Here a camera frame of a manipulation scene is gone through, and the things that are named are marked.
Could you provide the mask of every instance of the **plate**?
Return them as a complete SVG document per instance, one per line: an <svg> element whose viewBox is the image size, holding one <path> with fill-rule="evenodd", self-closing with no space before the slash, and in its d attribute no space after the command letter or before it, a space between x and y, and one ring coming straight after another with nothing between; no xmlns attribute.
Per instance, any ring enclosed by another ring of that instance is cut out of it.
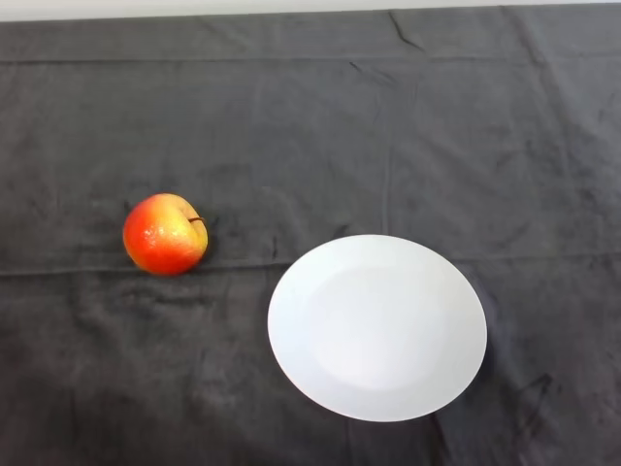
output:
<svg viewBox="0 0 621 466"><path fill-rule="evenodd" d="M342 238L284 274L268 314L285 375L344 416L396 421L454 400L483 360L481 303L446 259L411 241Z"/></svg>

